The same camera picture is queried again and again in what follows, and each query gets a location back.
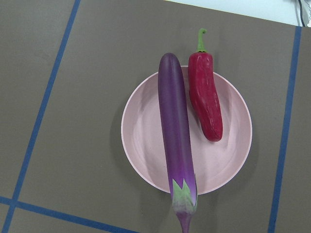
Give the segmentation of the red chili pepper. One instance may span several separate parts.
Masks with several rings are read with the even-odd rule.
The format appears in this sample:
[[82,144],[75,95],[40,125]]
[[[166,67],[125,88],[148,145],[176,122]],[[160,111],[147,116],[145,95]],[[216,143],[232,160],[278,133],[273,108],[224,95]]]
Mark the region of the red chili pepper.
[[203,42],[206,32],[203,28],[199,30],[197,51],[189,57],[189,95],[204,136],[211,142],[218,142],[223,137],[223,121],[214,82],[213,57]]

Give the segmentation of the purple eggplant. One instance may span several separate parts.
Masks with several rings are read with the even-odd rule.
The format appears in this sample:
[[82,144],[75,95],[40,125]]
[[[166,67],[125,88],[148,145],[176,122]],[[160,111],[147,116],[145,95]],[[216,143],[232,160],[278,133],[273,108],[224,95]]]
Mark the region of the purple eggplant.
[[173,210],[182,232],[190,231],[197,207],[186,92],[182,69],[172,53],[162,56],[158,68],[158,101]]

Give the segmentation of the pink plate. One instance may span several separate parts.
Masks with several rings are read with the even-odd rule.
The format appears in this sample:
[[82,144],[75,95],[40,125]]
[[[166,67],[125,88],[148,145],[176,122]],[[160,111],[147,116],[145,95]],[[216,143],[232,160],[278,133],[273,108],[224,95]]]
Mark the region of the pink plate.
[[[198,194],[228,183],[240,171],[252,143],[252,121],[243,97],[217,73],[214,73],[214,82],[223,121],[223,137],[218,142],[204,136],[186,92]],[[145,79],[129,97],[122,115],[121,138],[126,156],[138,175],[155,188],[169,192],[157,74]]]

